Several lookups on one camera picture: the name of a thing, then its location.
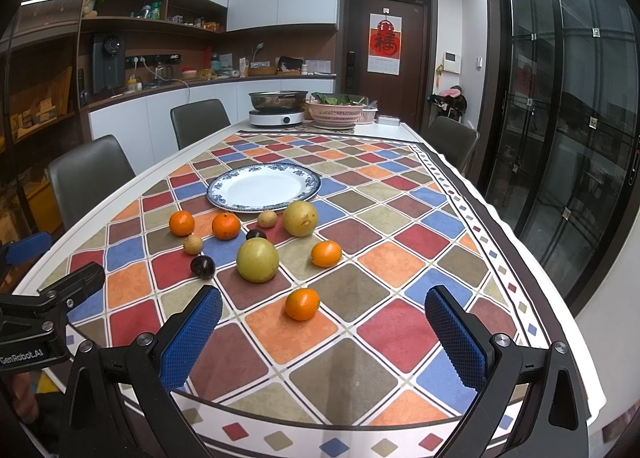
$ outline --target plastic basket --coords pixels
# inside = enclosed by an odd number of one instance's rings
[[[358,119],[358,124],[373,124],[378,110],[363,110]]]
[[[362,115],[364,104],[358,106],[332,106],[331,104],[306,104],[311,117],[322,124],[340,126],[355,124]]]

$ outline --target orange fruit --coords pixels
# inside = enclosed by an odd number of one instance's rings
[[[320,296],[311,288],[299,288],[287,296],[284,310],[296,321],[308,321],[320,308]]]
[[[176,236],[188,236],[195,226],[193,216],[187,211],[176,211],[169,218],[169,230]]]
[[[211,231],[219,240],[232,240],[240,232],[240,220],[233,213],[220,213],[213,218]]]
[[[320,242],[311,249],[311,261],[317,266],[334,266],[342,259],[342,249],[336,242]]]

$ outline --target oval plate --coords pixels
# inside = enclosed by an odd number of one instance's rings
[[[207,189],[216,207],[241,213],[284,209],[320,189],[320,177],[301,165],[271,162],[245,165],[217,177]]]

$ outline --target gray leather chair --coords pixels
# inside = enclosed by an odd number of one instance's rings
[[[424,136],[427,143],[460,172],[471,160],[478,138],[476,130],[444,116],[436,117]]]
[[[49,177],[65,229],[135,176],[112,134],[65,153],[49,164]]]
[[[230,125],[225,107],[218,99],[191,102],[171,110],[178,149],[184,149]]]

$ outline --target metal bolt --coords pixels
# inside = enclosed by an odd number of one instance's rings
[[[139,346],[149,346],[151,341],[154,339],[154,335],[152,333],[141,333],[136,337],[136,342]]]
[[[91,342],[89,339],[87,339],[85,341],[82,341],[78,345],[78,351],[82,353],[87,353],[93,347],[94,347],[94,343]]]
[[[565,354],[569,351],[569,347],[566,344],[564,344],[562,341],[555,342],[554,349],[556,350],[556,352],[562,353],[562,354]]]
[[[511,344],[511,338],[504,333],[497,333],[494,335],[494,341],[498,346],[502,346],[503,348],[506,348]]]

